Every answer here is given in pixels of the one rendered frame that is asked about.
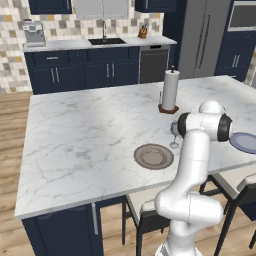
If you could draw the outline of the grey brown round plate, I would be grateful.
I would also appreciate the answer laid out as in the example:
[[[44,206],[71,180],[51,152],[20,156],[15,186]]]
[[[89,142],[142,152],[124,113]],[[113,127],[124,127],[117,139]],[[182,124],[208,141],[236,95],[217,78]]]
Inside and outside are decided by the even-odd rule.
[[[174,162],[173,153],[159,144],[143,144],[134,151],[135,162],[143,168],[161,170]]]

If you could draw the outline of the clear wine glass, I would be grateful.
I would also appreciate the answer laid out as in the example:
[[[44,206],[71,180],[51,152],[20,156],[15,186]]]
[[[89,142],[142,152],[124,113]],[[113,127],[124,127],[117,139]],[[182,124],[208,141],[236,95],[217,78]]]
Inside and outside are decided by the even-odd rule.
[[[179,144],[176,142],[176,139],[179,136],[178,121],[173,121],[171,123],[170,132],[174,136],[174,140],[169,145],[171,148],[178,148]]]

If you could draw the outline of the blue grey round plate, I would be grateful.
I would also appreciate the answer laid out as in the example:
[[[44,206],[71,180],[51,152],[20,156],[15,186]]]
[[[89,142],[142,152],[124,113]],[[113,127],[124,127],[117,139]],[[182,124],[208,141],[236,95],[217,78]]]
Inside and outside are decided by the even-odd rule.
[[[230,138],[230,144],[236,149],[249,154],[256,154],[256,135],[237,132]]]

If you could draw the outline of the white paper towel roll holder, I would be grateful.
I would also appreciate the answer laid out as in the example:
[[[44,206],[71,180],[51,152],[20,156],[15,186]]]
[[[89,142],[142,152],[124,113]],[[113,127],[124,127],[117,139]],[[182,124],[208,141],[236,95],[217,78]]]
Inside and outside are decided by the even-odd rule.
[[[180,72],[171,68],[165,71],[163,91],[160,93],[158,109],[160,113],[174,114],[179,110],[176,105]]]

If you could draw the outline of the dark grey dishwasher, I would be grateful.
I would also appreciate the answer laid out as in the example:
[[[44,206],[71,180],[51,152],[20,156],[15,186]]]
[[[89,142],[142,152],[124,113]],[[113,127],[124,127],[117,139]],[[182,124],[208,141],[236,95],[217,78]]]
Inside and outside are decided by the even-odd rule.
[[[169,45],[147,45],[140,48],[140,83],[162,82],[168,64]]]

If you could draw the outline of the dark blue lower cupboard run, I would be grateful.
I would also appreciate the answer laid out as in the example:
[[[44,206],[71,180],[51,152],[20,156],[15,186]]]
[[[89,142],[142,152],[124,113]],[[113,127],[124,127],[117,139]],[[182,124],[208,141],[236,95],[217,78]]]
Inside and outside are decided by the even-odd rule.
[[[138,83],[139,47],[25,52],[34,94]]]

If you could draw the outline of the black sink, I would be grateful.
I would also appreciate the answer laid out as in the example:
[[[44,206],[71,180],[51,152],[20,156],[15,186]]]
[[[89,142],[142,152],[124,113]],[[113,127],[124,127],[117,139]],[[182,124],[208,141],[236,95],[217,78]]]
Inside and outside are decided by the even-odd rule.
[[[111,45],[111,44],[126,44],[121,38],[100,38],[88,39],[92,45]]]

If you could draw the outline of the black stool with white seat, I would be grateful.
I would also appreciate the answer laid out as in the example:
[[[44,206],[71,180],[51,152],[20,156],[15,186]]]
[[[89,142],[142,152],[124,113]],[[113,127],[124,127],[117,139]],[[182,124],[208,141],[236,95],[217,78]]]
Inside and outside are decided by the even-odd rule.
[[[125,244],[126,220],[132,218],[136,228],[136,256],[141,256],[142,237],[145,233],[164,229],[170,220],[157,214],[154,207],[156,195],[165,186],[125,195],[122,199],[122,244]]]
[[[212,181],[216,189],[205,192],[206,184],[203,183],[199,190],[202,195],[222,193],[227,199],[226,218],[214,253],[218,256],[237,208],[251,221],[256,221],[256,164],[209,175],[207,181]]]

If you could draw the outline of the grey fridge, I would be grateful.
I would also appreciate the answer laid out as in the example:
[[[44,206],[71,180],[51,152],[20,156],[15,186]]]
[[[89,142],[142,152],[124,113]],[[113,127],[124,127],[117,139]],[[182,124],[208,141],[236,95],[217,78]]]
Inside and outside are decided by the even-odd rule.
[[[231,0],[188,0],[178,70],[181,79],[213,76]]]

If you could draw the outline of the grey glass upper cupboard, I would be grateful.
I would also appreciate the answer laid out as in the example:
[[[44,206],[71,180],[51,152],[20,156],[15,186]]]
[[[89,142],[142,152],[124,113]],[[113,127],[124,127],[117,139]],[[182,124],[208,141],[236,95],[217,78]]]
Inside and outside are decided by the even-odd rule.
[[[129,0],[76,0],[76,18],[122,19],[129,16]]]

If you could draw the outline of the dark blue island cupboard door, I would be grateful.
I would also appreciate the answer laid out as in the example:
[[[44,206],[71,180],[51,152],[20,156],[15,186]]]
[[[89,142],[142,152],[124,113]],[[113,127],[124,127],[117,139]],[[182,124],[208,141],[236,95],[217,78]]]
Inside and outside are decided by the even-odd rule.
[[[96,202],[98,235],[91,204],[22,220],[35,256],[104,256],[100,209],[121,197]]]

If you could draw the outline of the dark blue upper cupboard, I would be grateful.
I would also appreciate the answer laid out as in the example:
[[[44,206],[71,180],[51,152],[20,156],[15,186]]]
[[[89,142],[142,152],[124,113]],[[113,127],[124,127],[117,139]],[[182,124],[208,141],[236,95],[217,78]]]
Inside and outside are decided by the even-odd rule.
[[[32,15],[71,14],[71,0],[28,0]]]
[[[177,0],[135,0],[135,10],[141,13],[171,13]]]

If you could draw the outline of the dark blue tall cupboard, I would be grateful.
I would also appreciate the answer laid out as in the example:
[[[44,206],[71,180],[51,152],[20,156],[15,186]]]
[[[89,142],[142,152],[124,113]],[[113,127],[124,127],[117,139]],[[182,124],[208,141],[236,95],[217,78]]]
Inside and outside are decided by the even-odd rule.
[[[215,74],[228,75],[240,82],[246,78],[256,45],[255,31],[227,32],[219,54]]]

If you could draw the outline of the grey coffee machine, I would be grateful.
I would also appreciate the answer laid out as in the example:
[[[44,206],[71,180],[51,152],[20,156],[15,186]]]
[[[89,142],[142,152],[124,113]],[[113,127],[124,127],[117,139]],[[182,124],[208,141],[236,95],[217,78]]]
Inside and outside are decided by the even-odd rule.
[[[28,47],[44,47],[46,45],[43,24],[41,21],[24,19],[22,28]]]

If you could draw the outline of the built-in grey oven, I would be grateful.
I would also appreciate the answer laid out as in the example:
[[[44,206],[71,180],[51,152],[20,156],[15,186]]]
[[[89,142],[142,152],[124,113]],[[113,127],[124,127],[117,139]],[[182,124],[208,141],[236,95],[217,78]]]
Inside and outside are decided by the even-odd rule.
[[[256,30],[256,0],[241,0],[233,3],[228,31]]]

